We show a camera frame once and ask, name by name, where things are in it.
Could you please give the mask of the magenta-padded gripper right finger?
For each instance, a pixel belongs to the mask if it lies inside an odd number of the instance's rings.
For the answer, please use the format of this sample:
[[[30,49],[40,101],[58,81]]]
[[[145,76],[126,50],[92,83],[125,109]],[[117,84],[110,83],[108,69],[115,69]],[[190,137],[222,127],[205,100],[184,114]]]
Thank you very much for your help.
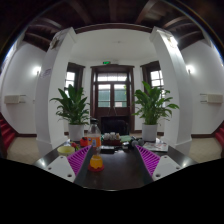
[[[160,156],[139,145],[136,145],[134,150],[137,153],[137,158],[140,162],[140,168],[143,172],[143,181],[145,184],[160,180],[181,170],[181,166],[167,153]]]

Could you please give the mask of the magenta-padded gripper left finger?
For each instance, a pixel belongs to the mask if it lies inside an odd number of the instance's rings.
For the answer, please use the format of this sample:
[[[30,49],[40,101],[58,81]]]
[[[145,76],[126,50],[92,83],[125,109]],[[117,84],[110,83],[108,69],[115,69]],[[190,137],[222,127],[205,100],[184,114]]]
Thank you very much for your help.
[[[86,146],[68,157],[58,156],[45,170],[69,182],[81,185],[85,180],[91,156],[92,147]]]

